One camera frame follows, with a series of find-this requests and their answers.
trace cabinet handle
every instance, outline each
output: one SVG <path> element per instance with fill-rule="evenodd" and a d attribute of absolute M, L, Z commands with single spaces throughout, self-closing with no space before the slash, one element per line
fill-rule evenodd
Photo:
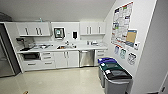
<path fill-rule="evenodd" d="M 64 52 L 64 57 L 66 58 L 66 56 L 65 56 L 65 52 Z"/>
<path fill-rule="evenodd" d="M 52 62 L 51 63 L 45 63 L 45 64 L 52 64 Z"/>
<path fill-rule="evenodd" d="M 28 65 L 36 65 L 36 64 L 28 64 Z"/>
<path fill-rule="evenodd" d="M 97 56 L 104 56 L 104 54 L 101 54 L 101 55 L 97 55 Z"/>
<path fill-rule="evenodd" d="M 25 28 L 25 30 L 26 30 L 27 35 L 29 35 L 29 33 L 27 32 L 27 28 Z"/>
<path fill-rule="evenodd" d="M 43 53 L 43 55 L 49 55 L 50 53 Z"/>
<path fill-rule="evenodd" d="M 49 59 L 49 58 L 51 58 L 51 57 L 44 57 L 44 59 Z"/>
<path fill-rule="evenodd" d="M 41 28 L 39 28 L 39 30 L 40 30 L 40 34 L 42 35 L 42 33 L 41 33 Z"/>
<path fill-rule="evenodd" d="M 37 31 L 37 35 L 39 35 L 39 33 L 38 33 L 38 29 L 36 28 L 36 31 Z"/>
<path fill-rule="evenodd" d="M 99 27 L 99 33 L 100 33 L 100 27 Z"/>
<path fill-rule="evenodd" d="M 68 52 L 67 52 L 67 57 L 69 58 L 69 54 L 68 54 Z"/>
<path fill-rule="evenodd" d="M 98 52 L 104 52 L 104 51 L 98 51 Z"/>
<path fill-rule="evenodd" d="M 88 27 L 87 27 L 87 34 L 88 34 Z"/>
<path fill-rule="evenodd" d="M 90 27 L 90 34 L 91 34 L 91 31 L 92 31 L 92 29 L 91 29 L 92 27 Z"/>

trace dishwasher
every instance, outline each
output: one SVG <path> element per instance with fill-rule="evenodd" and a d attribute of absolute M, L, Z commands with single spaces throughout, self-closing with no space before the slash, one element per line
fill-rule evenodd
<path fill-rule="evenodd" d="M 80 67 L 94 66 L 94 50 L 79 51 Z"/>

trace tile floor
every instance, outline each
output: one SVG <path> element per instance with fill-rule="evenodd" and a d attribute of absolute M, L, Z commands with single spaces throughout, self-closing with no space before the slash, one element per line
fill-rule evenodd
<path fill-rule="evenodd" d="M 32 71 L 0 78 L 0 94 L 104 94 L 97 67 Z"/>

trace upper cabinet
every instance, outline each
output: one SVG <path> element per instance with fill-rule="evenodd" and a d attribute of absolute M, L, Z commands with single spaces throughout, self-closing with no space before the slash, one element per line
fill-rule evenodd
<path fill-rule="evenodd" d="M 104 22 L 80 22 L 80 35 L 105 34 Z"/>
<path fill-rule="evenodd" d="M 50 36 L 48 22 L 16 23 L 20 36 Z"/>

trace trash can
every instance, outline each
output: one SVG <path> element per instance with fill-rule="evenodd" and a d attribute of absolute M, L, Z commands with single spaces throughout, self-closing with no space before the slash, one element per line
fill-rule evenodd
<path fill-rule="evenodd" d="M 98 70 L 98 74 L 99 74 L 99 79 L 101 79 L 101 69 L 100 69 L 100 64 L 102 63 L 117 63 L 117 61 L 113 58 L 100 58 L 98 59 L 98 63 L 99 63 L 99 70 Z"/>
<path fill-rule="evenodd" d="M 99 66 L 99 72 L 100 72 L 100 81 L 102 88 L 105 87 L 105 78 L 104 78 L 104 71 L 107 69 L 113 69 L 113 70 L 122 70 L 123 68 L 118 63 L 102 63 Z"/>
<path fill-rule="evenodd" d="M 105 94 L 125 94 L 132 76 L 126 70 L 106 70 Z"/>

